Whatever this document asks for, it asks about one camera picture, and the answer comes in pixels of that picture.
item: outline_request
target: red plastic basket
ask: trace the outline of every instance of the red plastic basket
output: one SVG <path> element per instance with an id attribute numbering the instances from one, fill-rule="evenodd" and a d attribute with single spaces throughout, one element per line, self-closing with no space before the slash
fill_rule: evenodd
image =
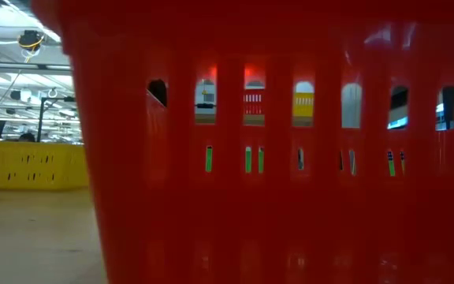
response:
<path id="1" fill-rule="evenodd" d="M 45 3 L 73 60 L 111 283 L 454 283 L 454 130 L 435 131 L 436 94 L 454 85 L 454 6 Z M 266 83 L 248 105 L 247 65 Z M 211 70 L 216 123 L 197 125 L 195 83 Z M 169 85 L 167 109 L 147 97 L 152 78 Z M 302 78 L 315 84 L 310 128 L 292 127 Z M 361 127 L 342 129 L 353 81 Z M 397 82 L 409 124 L 389 131 Z M 263 127 L 243 124 L 254 109 Z M 253 158 L 247 173 L 246 147 L 264 151 L 262 172 Z"/>

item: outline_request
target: metal pole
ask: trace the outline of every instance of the metal pole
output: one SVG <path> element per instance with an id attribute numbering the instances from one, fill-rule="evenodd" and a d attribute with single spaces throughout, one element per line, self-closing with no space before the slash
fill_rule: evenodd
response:
<path id="1" fill-rule="evenodd" d="M 45 112 L 45 102 L 48 98 L 41 98 L 41 106 L 39 107 L 39 121 L 38 121 L 38 136 L 36 142 L 41 141 L 41 128 L 43 127 L 43 113 Z"/>

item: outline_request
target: tiled floor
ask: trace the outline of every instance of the tiled floor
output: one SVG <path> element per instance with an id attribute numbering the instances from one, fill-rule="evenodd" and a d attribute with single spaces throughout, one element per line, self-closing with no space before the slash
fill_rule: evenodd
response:
<path id="1" fill-rule="evenodd" d="M 104 284 L 89 192 L 0 192 L 0 284 Z"/>

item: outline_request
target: person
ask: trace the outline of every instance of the person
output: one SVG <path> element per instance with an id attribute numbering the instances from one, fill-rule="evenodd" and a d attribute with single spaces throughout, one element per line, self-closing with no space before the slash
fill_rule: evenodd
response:
<path id="1" fill-rule="evenodd" d="M 148 84 L 148 91 L 159 101 L 164 107 L 167 107 L 167 89 L 166 83 L 162 79 L 152 80 Z"/>
<path id="2" fill-rule="evenodd" d="M 20 142 L 36 142 L 35 136 L 32 133 L 24 133 L 19 137 Z"/>

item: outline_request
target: yellow basket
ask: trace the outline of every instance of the yellow basket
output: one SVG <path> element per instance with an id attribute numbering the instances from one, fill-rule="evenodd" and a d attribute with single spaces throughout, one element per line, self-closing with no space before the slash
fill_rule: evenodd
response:
<path id="1" fill-rule="evenodd" d="M 88 186 L 84 148 L 67 144 L 0 142 L 0 189 Z"/>
<path id="2" fill-rule="evenodd" d="M 314 93 L 297 92 L 293 96 L 293 116 L 312 117 L 313 116 Z"/>

